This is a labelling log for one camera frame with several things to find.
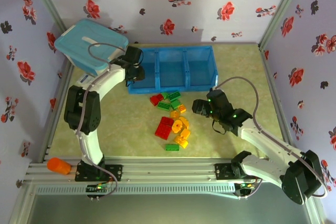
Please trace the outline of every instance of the floral wallpaper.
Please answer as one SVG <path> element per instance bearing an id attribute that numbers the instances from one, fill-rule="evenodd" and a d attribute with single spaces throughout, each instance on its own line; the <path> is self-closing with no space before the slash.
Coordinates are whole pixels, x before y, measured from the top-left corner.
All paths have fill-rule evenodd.
<path id="1" fill-rule="evenodd" d="M 131 43 L 259 42 L 280 1 L 52 0 L 67 27 L 90 18 L 123 27 Z"/>
<path id="2" fill-rule="evenodd" d="M 265 48 L 292 141 L 321 161 L 328 220 L 336 222 L 336 22 L 334 0 L 292 0 Z"/>
<path id="3" fill-rule="evenodd" d="M 60 32 L 40 0 L 0 0 L 0 223 L 36 162 L 65 67 Z"/>

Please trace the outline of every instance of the orange building block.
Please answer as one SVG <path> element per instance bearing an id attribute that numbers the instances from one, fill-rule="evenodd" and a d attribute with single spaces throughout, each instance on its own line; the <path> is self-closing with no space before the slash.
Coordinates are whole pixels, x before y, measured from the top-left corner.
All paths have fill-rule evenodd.
<path id="1" fill-rule="evenodd" d="M 180 115 L 179 112 L 176 110 L 170 112 L 170 118 L 172 119 L 177 119 L 179 115 Z"/>
<path id="2" fill-rule="evenodd" d="M 182 121 L 177 119 L 172 126 L 173 132 L 178 133 L 182 129 L 182 125 Z"/>
<path id="3" fill-rule="evenodd" d="M 184 148 L 184 149 L 188 146 L 188 141 L 186 139 L 183 139 L 180 136 L 177 136 L 174 139 L 174 141 L 175 141 L 175 143 L 179 144 L 179 146 L 182 147 L 182 148 Z"/>
<path id="4" fill-rule="evenodd" d="M 187 140 L 190 136 L 190 130 L 183 129 L 183 131 L 180 133 L 180 136 Z"/>
<path id="5" fill-rule="evenodd" d="M 184 113 L 184 112 L 187 111 L 186 107 L 185 107 L 183 104 L 181 104 L 181 105 L 178 106 L 178 107 L 179 107 L 179 111 L 180 111 L 180 113 Z"/>
<path id="6" fill-rule="evenodd" d="M 186 118 L 180 116 L 179 120 L 181 120 L 181 122 L 183 123 L 183 126 L 186 128 L 186 129 L 189 129 L 189 122 Z"/>

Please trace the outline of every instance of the gray cable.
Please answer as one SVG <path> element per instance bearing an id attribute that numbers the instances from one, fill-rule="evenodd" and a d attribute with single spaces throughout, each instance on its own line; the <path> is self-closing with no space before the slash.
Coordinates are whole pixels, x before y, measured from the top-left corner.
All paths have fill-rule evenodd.
<path id="1" fill-rule="evenodd" d="M 103 59 L 100 59 L 96 56 L 94 56 L 91 52 L 91 47 L 93 46 L 96 46 L 96 45 L 105 45 L 105 46 L 110 46 L 110 47 L 114 47 L 114 48 L 117 48 L 117 49 L 120 49 L 121 51 L 123 52 L 126 52 L 123 48 L 121 47 L 118 47 L 118 46 L 115 46 L 113 44 L 109 44 L 109 43 L 103 43 L 103 42 L 98 42 L 98 43 L 94 43 L 94 44 L 91 44 L 89 47 L 88 47 L 88 52 L 89 52 L 89 55 L 93 58 L 95 58 L 96 60 L 99 60 L 99 61 L 102 61 L 102 62 L 105 62 L 108 64 L 109 66 L 109 71 L 111 70 L 112 68 L 112 65 L 110 64 L 110 62 L 108 62 L 107 60 L 103 60 Z M 100 196 L 100 198 L 104 197 L 104 196 L 107 196 L 107 195 L 111 195 L 115 192 L 115 190 L 117 189 L 117 186 L 118 186 L 118 181 L 117 181 L 117 178 L 108 170 L 96 165 L 88 156 L 87 156 L 87 150 L 84 148 L 84 144 L 83 144 L 83 137 L 81 136 L 81 132 L 80 132 L 80 129 L 82 128 L 83 126 L 83 122 L 84 122 L 84 114 L 85 114 L 85 108 L 86 108 L 86 99 L 87 99 L 87 96 L 88 96 L 88 93 L 90 91 L 90 89 L 99 81 L 101 80 L 103 77 L 105 77 L 106 75 L 109 74 L 109 71 L 106 71 L 104 72 L 101 76 L 97 77 L 96 80 L 94 80 L 89 86 L 88 88 L 86 89 L 85 93 L 84 93 L 84 97 L 83 97 L 83 106 L 82 106 L 82 113 L 80 115 L 80 120 L 79 120 L 79 124 L 78 124 L 78 128 L 76 130 L 76 135 L 78 136 L 78 139 L 79 139 L 79 145 L 80 145 L 80 149 L 81 151 L 84 153 L 84 157 L 86 157 L 86 159 L 91 163 L 91 165 L 93 165 L 95 168 L 107 173 L 108 175 L 110 175 L 113 180 L 115 181 L 115 187 L 113 190 L 111 190 L 109 193 L 105 194 L 105 195 L 102 195 Z"/>
<path id="2" fill-rule="evenodd" d="M 269 134 L 267 134 L 266 132 L 264 132 L 263 130 L 262 130 L 262 128 L 259 126 L 259 124 L 258 124 L 258 122 L 257 122 L 257 120 L 256 120 L 256 113 L 257 113 L 257 110 L 258 110 L 258 107 L 259 107 L 259 94 L 258 94 L 258 91 L 257 91 L 257 88 L 256 88 L 256 86 L 254 86 L 254 84 L 250 81 L 250 80 L 248 80 L 248 79 L 246 79 L 246 78 L 244 78 L 244 77 L 241 77 L 241 76 L 234 76 L 234 77 L 231 77 L 231 78 L 229 78 L 229 79 L 227 79 L 227 80 L 225 80 L 225 81 L 223 81 L 221 84 L 219 84 L 218 86 L 216 86 L 215 87 L 215 89 L 218 89 L 220 86 L 222 86 L 222 85 L 224 85 L 225 83 L 227 83 L 228 81 L 231 81 L 231 80 L 234 80 L 234 79 L 241 79 L 241 80 L 244 80 L 244 81 L 246 81 L 246 82 L 248 82 L 251 86 L 252 86 L 252 88 L 253 88 L 253 90 L 254 90 L 254 92 L 255 92 L 255 94 L 256 94 L 256 106 L 255 106 L 255 108 L 254 108 L 254 110 L 253 110 L 253 122 L 254 122 L 254 124 L 255 124 L 255 126 L 257 127 L 257 129 L 264 135 L 264 136 L 266 136 L 266 137 L 268 137 L 272 142 L 274 142 L 275 144 L 277 144 L 278 146 L 280 146 L 281 148 L 283 148 L 286 152 L 288 152 L 290 155 L 292 155 L 293 157 L 295 157 L 297 160 L 299 160 L 300 162 L 302 162 L 303 164 L 304 164 L 304 166 L 305 167 L 307 167 L 308 168 L 308 170 L 309 171 L 311 171 L 314 175 L 315 175 L 315 177 L 317 178 L 317 180 L 320 182 L 320 184 L 322 185 L 322 187 L 324 188 L 324 193 L 322 194 L 322 195 L 315 195 L 315 194 L 313 194 L 312 196 L 313 197 L 316 197 L 316 198 L 325 198 L 327 195 L 328 195 L 328 190 L 327 190 L 327 186 L 325 185 L 325 183 L 324 183 L 324 181 L 323 181 L 323 179 L 319 176 L 319 174 L 305 161 L 305 160 L 303 160 L 301 157 L 299 157 L 296 153 L 293 153 L 289 148 L 287 148 L 285 145 L 283 145 L 283 144 L 281 144 L 280 142 L 278 142 L 276 139 L 274 139 L 272 136 L 270 136 Z"/>

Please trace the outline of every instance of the orange cylinder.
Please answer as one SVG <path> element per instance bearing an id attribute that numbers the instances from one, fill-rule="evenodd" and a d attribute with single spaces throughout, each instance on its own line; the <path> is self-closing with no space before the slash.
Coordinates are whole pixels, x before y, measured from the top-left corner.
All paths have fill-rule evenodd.
<path id="1" fill-rule="evenodd" d="M 55 173 L 67 175 L 71 171 L 71 165 L 57 157 L 53 157 L 47 163 L 47 168 Z"/>

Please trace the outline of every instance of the toy brick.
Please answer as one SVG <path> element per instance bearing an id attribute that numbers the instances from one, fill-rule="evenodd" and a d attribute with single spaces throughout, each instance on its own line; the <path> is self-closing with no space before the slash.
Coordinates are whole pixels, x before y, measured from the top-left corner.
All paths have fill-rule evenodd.
<path id="1" fill-rule="evenodd" d="M 173 107 L 173 109 L 177 109 L 179 106 L 181 105 L 179 100 L 174 100 L 171 102 L 171 106 Z"/>
<path id="2" fill-rule="evenodd" d="M 180 115 L 179 112 L 176 110 L 170 112 L 170 117 L 173 119 L 177 119 L 179 115 Z"/>
<path id="3" fill-rule="evenodd" d="M 160 123 L 155 131 L 155 136 L 158 136 L 164 140 L 167 140 L 171 130 L 172 128 L 169 125 Z"/>
<path id="4" fill-rule="evenodd" d="M 180 146 L 178 144 L 166 144 L 166 151 L 179 151 Z"/>
<path id="5" fill-rule="evenodd" d="M 165 102 L 159 102 L 157 107 L 161 110 L 169 111 L 170 110 L 170 104 Z"/>
<path id="6" fill-rule="evenodd" d="M 179 144 L 180 147 L 182 148 L 186 148 L 187 145 L 188 145 L 188 141 L 183 139 L 181 136 L 177 136 L 175 139 L 174 139 L 174 142 Z"/>
<path id="7" fill-rule="evenodd" d="M 187 140 L 190 136 L 190 130 L 183 129 L 183 131 L 180 133 L 180 136 Z"/>
<path id="8" fill-rule="evenodd" d="M 181 94 L 180 94 L 178 91 L 176 91 L 176 92 L 171 93 L 171 94 L 168 95 L 168 99 L 169 99 L 171 102 L 177 100 L 177 99 L 180 98 L 180 97 L 181 97 Z"/>
<path id="9" fill-rule="evenodd" d="M 186 107 L 183 104 L 181 104 L 178 107 L 179 107 L 179 111 L 180 111 L 181 114 L 184 113 L 184 112 L 186 112 L 186 110 L 187 110 Z"/>
<path id="10" fill-rule="evenodd" d="M 159 102 L 161 102 L 161 101 L 164 100 L 164 97 L 163 97 L 163 95 L 161 95 L 161 94 L 157 94 L 157 95 L 156 95 L 156 98 L 159 100 Z"/>
<path id="11" fill-rule="evenodd" d="M 163 92 L 161 95 L 163 96 L 163 99 L 166 100 L 169 94 L 167 92 Z"/>
<path id="12" fill-rule="evenodd" d="M 173 126 L 173 124 L 174 124 L 174 119 L 172 119 L 172 118 L 167 118 L 167 117 L 163 116 L 163 117 L 161 118 L 160 123 L 169 125 L 169 126 L 171 127 L 171 126 Z"/>
<path id="13" fill-rule="evenodd" d="M 186 129 L 189 129 L 189 122 L 186 118 L 180 116 L 179 120 L 181 120 L 181 122 L 183 123 L 183 126 L 186 128 Z"/>
<path id="14" fill-rule="evenodd" d="M 149 98 L 149 100 L 151 101 L 151 103 L 154 105 L 154 106 L 157 106 L 158 103 L 159 103 L 159 100 L 158 98 L 154 95 L 152 97 Z"/>
<path id="15" fill-rule="evenodd" d="M 178 133 L 182 129 L 182 121 L 176 120 L 172 126 L 172 130 L 174 133 Z"/>

